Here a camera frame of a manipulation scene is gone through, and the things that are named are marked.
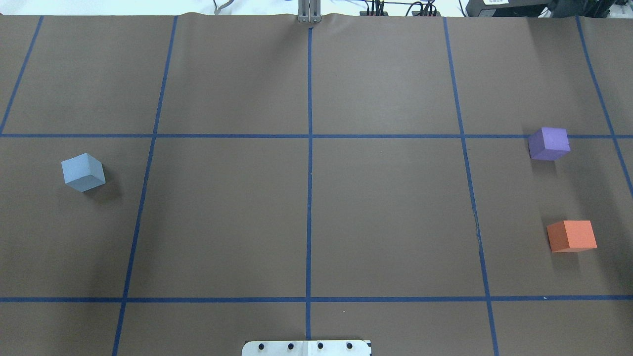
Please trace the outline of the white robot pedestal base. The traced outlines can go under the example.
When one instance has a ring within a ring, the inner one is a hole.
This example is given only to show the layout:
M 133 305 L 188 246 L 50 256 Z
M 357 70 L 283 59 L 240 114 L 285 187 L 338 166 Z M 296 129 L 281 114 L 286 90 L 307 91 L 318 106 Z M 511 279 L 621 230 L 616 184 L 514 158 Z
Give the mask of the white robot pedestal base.
M 371 356 L 370 341 L 297 340 L 253 341 L 242 347 L 242 356 Z

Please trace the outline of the brown paper table mat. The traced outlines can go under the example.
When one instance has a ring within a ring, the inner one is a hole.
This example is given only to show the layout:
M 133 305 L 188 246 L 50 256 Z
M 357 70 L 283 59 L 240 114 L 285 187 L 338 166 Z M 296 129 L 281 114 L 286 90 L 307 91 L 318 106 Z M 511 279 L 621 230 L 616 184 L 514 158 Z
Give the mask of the brown paper table mat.
M 631 19 L 4 15 L 1 354 L 630 356 L 631 59 Z

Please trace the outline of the black equipment box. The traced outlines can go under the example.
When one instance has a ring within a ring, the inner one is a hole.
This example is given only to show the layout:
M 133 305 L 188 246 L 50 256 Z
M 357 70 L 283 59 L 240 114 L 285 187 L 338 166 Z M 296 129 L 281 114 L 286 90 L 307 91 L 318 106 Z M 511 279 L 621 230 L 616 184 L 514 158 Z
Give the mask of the black equipment box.
M 469 0 L 468 17 L 539 17 L 551 0 Z

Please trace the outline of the purple foam block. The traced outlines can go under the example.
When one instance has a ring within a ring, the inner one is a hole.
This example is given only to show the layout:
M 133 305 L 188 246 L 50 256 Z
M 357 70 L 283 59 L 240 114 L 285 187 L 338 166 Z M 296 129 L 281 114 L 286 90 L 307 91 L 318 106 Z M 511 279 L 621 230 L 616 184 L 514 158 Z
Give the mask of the purple foam block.
M 533 160 L 555 161 L 570 153 L 568 132 L 564 128 L 540 128 L 528 137 L 529 155 Z

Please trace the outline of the orange foam block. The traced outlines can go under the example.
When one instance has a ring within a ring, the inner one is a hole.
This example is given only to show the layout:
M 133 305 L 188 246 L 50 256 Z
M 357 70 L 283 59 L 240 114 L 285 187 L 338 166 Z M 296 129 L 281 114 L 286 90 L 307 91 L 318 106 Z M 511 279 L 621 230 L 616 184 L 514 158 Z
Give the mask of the orange foam block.
M 545 229 L 553 253 L 583 252 L 597 248 L 591 221 L 564 220 L 550 224 Z

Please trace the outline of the light blue foam block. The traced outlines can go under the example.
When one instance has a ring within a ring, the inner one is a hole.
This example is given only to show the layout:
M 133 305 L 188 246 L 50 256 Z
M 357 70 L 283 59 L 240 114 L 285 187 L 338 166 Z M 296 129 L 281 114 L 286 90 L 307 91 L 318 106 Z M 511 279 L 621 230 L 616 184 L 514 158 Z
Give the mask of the light blue foam block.
M 88 153 L 61 162 L 65 184 L 79 192 L 86 192 L 106 184 L 103 164 Z

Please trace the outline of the aluminium frame post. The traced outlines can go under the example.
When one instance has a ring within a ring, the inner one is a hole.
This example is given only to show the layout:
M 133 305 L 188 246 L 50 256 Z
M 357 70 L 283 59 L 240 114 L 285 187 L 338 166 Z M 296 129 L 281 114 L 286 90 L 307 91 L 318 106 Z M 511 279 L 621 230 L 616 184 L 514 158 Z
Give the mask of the aluminium frame post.
M 319 23 L 321 19 L 321 0 L 298 1 L 299 23 Z

